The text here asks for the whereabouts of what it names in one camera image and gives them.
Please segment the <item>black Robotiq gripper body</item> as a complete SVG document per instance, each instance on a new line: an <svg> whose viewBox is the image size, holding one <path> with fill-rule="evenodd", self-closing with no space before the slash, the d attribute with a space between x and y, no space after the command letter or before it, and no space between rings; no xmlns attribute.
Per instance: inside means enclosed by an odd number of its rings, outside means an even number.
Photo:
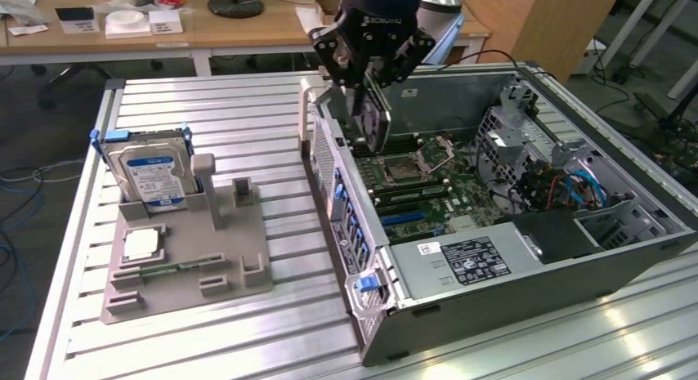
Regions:
<svg viewBox="0 0 698 380"><path fill-rule="evenodd" d="M420 0L340 0L337 32L350 60L392 58L413 35Z"/></svg>

